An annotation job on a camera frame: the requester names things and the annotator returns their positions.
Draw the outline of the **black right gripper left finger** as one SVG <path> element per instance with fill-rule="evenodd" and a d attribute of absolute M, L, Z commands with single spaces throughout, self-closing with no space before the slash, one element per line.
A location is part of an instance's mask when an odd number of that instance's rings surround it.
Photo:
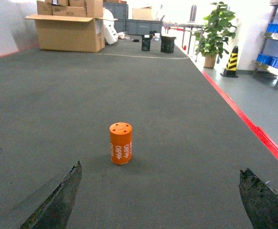
<path fill-rule="evenodd" d="M 82 179 L 77 161 L 63 181 L 21 225 L 22 229 L 65 229 Z"/>

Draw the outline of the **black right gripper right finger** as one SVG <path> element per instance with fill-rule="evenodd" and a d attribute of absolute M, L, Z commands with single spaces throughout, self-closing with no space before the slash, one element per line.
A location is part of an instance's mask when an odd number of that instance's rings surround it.
<path fill-rule="evenodd" d="M 239 193 L 253 228 L 278 229 L 278 192 L 247 168 L 240 170 Z"/>

